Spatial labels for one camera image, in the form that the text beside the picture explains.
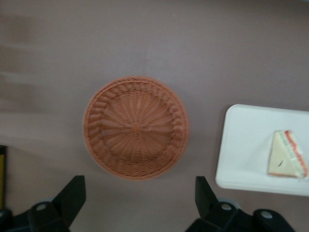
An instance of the black clamp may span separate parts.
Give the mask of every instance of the black clamp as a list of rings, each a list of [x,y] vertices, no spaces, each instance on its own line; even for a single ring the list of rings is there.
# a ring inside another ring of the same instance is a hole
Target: black clamp
[[[255,210],[253,216],[228,202],[219,202],[203,176],[196,177],[197,219],[186,232],[295,232],[277,212]]]
[[[10,210],[0,210],[0,232],[69,232],[85,201],[84,176],[75,176],[51,202],[38,203],[15,217]]]

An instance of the metal screw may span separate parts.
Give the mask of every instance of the metal screw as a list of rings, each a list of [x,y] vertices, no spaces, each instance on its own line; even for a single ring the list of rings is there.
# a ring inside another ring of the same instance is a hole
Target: metal screw
[[[232,207],[229,205],[229,204],[222,204],[221,207],[224,209],[224,210],[231,210]]]
[[[267,212],[267,211],[262,211],[261,212],[261,215],[267,219],[272,219],[272,215],[270,212]]]
[[[46,204],[40,204],[40,205],[38,205],[38,207],[37,207],[37,211],[40,211],[40,210],[43,210],[43,209],[45,209],[46,208]]]

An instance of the bread slice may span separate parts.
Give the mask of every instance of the bread slice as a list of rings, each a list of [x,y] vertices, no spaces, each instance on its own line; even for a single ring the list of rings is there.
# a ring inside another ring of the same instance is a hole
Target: bread slice
[[[268,163],[268,174],[305,178],[308,166],[290,130],[275,131]]]

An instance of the wicker basket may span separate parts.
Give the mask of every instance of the wicker basket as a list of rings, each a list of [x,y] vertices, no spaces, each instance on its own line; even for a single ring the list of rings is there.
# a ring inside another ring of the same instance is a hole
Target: wicker basket
[[[164,84],[142,76],[116,79],[92,98],[84,138],[95,161],[130,180],[156,177],[179,160],[189,137],[186,110]]]

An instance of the white tray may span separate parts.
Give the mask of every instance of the white tray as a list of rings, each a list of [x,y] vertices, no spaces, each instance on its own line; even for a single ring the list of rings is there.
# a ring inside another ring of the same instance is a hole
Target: white tray
[[[276,130],[292,130],[309,163],[309,112],[239,104],[230,107],[225,116],[216,174],[218,186],[309,196],[308,177],[267,175]]]

